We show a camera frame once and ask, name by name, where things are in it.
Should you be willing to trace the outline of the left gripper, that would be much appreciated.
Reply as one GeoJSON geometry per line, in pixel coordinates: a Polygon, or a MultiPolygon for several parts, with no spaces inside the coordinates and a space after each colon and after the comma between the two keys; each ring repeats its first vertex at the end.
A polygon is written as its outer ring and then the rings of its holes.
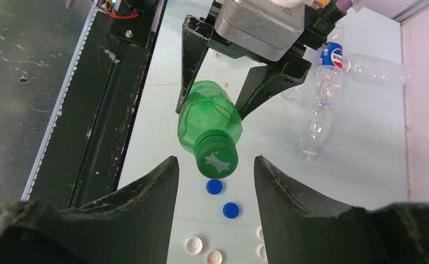
{"type": "Polygon", "coordinates": [[[345,15],[345,1],[213,1],[206,22],[187,15],[181,32],[181,88],[175,112],[181,112],[208,46],[221,61],[249,57],[274,62],[249,70],[235,104],[245,119],[275,95],[304,83],[311,62],[281,58],[293,47],[321,48],[345,15]]]}

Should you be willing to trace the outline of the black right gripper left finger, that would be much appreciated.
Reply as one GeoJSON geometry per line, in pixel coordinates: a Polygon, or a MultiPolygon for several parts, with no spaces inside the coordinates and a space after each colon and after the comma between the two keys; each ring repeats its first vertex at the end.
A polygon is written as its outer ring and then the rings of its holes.
{"type": "Polygon", "coordinates": [[[79,208],[0,202],[0,263],[166,263],[178,159],[79,208]]]}

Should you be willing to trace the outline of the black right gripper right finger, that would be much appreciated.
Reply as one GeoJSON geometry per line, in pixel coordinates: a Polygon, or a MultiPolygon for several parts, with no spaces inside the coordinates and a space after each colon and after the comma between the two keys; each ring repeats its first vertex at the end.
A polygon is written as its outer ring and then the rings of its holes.
{"type": "Polygon", "coordinates": [[[429,263],[429,203],[369,211],[302,184],[262,156],[254,180],[269,263],[429,263]]]}

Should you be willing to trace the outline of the green plastic bottle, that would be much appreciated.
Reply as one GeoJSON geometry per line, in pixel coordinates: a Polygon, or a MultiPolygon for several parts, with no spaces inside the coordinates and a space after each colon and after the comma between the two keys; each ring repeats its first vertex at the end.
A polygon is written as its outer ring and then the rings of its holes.
{"type": "Polygon", "coordinates": [[[237,143],[243,132],[241,117],[224,88],[214,81],[197,81],[179,113],[179,143],[193,154],[197,138],[213,129],[225,131],[237,143]]]}

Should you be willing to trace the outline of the green bottle cap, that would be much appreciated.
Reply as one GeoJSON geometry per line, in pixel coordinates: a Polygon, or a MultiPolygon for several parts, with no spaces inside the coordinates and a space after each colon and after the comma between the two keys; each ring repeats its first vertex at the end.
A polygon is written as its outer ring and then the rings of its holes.
{"type": "Polygon", "coordinates": [[[195,141],[193,153],[200,173],[209,179],[230,176],[239,162],[236,144],[224,130],[202,133],[195,141]]]}

